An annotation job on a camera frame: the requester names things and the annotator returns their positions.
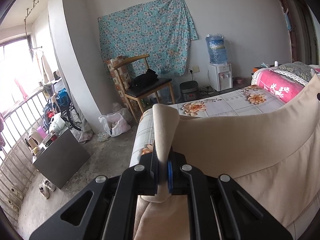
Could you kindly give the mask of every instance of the wall switch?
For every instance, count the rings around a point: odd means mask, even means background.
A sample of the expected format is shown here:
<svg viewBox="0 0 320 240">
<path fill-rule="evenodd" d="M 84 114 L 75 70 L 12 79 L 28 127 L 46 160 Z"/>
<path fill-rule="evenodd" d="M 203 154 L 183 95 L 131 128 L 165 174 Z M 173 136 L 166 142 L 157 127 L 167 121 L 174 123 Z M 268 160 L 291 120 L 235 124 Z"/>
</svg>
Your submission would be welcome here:
<svg viewBox="0 0 320 240">
<path fill-rule="evenodd" d="M 193 73 L 200 72 L 199 66 L 194 66 L 193 67 Z"/>
</svg>

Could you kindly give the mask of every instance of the black bag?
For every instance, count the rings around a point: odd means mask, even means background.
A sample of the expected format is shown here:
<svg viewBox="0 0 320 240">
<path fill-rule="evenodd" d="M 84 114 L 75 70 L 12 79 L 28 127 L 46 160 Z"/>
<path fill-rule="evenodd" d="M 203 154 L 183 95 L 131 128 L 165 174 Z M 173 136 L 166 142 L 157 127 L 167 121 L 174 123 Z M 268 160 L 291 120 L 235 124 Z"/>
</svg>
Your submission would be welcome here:
<svg viewBox="0 0 320 240">
<path fill-rule="evenodd" d="M 152 69 L 148 68 L 146 73 L 135 77 L 129 83 L 129 89 L 141 90 L 141 89 L 155 83 L 157 78 L 158 78 L 158 75 L 156 74 L 156 72 L 153 71 Z"/>
</svg>

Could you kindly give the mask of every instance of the tall patterned box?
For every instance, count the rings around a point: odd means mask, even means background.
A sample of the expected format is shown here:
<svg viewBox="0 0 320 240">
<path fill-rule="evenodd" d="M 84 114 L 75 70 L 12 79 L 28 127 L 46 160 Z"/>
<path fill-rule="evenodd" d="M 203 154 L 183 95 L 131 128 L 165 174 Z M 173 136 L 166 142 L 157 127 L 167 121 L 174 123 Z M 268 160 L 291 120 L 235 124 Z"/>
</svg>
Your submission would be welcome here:
<svg viewBox="0 0 320 240">
<path fill-rule="evenodd" d="M 123 61 L 123 56 L 118 56 L 118 57 L 115 57 L 113 59 L 107 60 L 106 63 L 107 63 L 110 75 L 112 77 L 113 83 L 114 83 L 114 85 L 116 87 L 116 90 L 118 91 L 118 93 L 119 93 L 119 95 L 121 97 L 122 102 L 124 103 L 125 107 L 130 110 L 130 108 L 128 106 L 128 103 L 125 100 L 124 94 L 123 94 L 123 92 L 121 90 L 121 86 L 120 86 L 119 80 L 118 80 L 118 78 L 116 76 L 116 72 L 114 70 L 114 66 L 116 66 L 121 61 Z M 122 79 L 123 85 L 124 85 L 125 89 L 127 89 L 129 87 L 129 82 L 131 81 L 131 78 L 130 78 L 129 73 L 128 73 L 127 66 L 122 66 L 122 67 L 118 68 L 118 71 L 119 71 L 119 74 L 120 74 L 120 78 Z M 133 109 L 135 111 L 137 111 L 138 110 L 137 101 L 132 100 L 132 99 L 129 99 L 129 100 L 130 100 L 130 102 L 132 104 Z"/>
</svg>

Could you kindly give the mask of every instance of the bottle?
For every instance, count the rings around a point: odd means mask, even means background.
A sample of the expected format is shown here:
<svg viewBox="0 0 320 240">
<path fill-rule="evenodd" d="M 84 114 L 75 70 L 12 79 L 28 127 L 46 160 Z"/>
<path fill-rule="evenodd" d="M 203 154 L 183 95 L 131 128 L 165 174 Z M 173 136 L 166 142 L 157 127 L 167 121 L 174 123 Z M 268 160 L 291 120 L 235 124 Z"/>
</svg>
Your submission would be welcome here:
<svg viewBox="0 0 320 240">
<path fill-rule="evenodd" d="M 227 50 L 224 47 L 224 37 L 221 34 L 208 34 L 205 38 L 207 42 L 210 63 L 215 65 L 227 64 Z"/>
</svg>

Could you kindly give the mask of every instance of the chair leg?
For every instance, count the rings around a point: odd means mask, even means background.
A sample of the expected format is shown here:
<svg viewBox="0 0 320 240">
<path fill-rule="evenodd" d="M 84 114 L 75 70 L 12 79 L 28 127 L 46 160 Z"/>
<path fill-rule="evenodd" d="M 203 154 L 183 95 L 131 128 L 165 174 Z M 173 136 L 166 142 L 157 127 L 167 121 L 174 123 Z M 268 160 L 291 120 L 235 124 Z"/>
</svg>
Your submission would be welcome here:
<svg viewBox="0 0 320 240">
<path fill-rule="evenodd" d="M 158 91 L 155 92 L 155 95 L 156 95 L 156 99 L 158 101 L 158 104 L 161 104 L 160 98 L 159 98 L 159 95 L 158 95 Z"/>
<path fill-rule="evenodd" d="M 169 82 L 168 84 L 169 84 L 169 90 L 170 90 L 170 94 L 171 94 L 172 103 L 175 104 L 176 100 L 174 100 L 174 93 L 173 93 L 171 82 Z"/>
<path fill-rule="evenodd" d="M 137 98 L 137 99 L 138 99 L 137 102 L 138 102 L 138 105 L 139 105 L 139 107 L 141 109 L 141 112 L 144 113 L 144 107 L 143 107 L 143 104 L 141 102 L 141 99 L 140 98 Z"/>
<path fill-rule="evenodd" d="M 132 104 L 131 104 L 131 102 L 130 102 L 130 99 L 127 98 L 127 97 L 125 97 L 125 100 L 127 101 L 128 105 L 129 105 L 129 107 L 130 107 L 130 110 L 131 110 L 131 113 L 132 113 L 134 119 L 136 120 L 137 123 L 139 123 L 139 120 L 137 119 L 137 116 L 136 116 L 136 114 L 135 114 L 135 112 L 134 112 L 134 109 L 133 109 L 133 106 L 132 106 Z"/>
</svg>

